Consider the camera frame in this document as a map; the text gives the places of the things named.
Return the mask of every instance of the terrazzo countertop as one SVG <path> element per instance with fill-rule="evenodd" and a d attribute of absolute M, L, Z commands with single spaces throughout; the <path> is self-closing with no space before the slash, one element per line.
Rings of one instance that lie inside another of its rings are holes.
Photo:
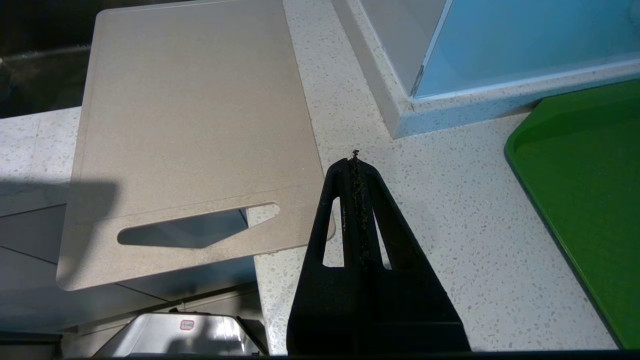
<path fill-rule="evenodd" d="M 380 171 L 472 348 L 616 348 L 504 158 L 526 114 L 392 140 L 331 2 L 284 4 L 324 170 L 359 149 Z M 65 202 L 78 118 L 0 119 L 0 216 Z M 328 242 L 327 265 L 341 265 L 341 241 Z M 272 354 L 286 353 L 305 250 L 255 257 Z"/>

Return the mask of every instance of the white speckled countertop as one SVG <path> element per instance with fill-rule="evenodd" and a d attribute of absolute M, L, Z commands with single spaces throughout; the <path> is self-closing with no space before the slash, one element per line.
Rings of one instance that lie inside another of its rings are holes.
<path fill-rule="evenodd" d="M 525 115 L 392 140 L 331 2 L 285 0 L 285 11 L 324 170 L 360 149 L 380 171 L 472 348 L 616 348 L 504 158 Z M 0 119 L 0 216 L 64 203 L 78 117 Z M 340 243 L 325 263 L 341 263 Z M 286 353 L 304 254 L 255 257 L 272 354 Z"/>

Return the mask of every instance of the cutting board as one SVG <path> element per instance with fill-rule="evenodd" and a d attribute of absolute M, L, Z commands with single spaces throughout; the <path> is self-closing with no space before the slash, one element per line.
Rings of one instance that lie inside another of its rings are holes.
<path fill-rule="evenodd" d="M 322 184 L 280 0 L 103 11 L 58 284 L 76 290 L 305 245 Z M 265 204 L 279 214 L 203 249 L 117 240 L 133 227 Z"/>

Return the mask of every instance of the red label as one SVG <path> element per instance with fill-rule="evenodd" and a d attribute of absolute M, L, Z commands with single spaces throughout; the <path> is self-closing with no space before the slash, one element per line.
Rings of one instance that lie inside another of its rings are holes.
<path fill-rule="evenodd" d="M 180 330 L 191 330 L 194 325 L 193 320 L 183 320 L 180 322 Z"/>

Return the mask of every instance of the cutting board handle hole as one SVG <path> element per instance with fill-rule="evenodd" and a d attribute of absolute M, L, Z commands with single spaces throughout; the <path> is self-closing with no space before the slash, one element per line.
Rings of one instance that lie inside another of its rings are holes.
<path fill-rule="evenodd" d="M 202 249 L 274 218 L 276 204 L 217 211 L 120 231 L 118 243 Z"/>

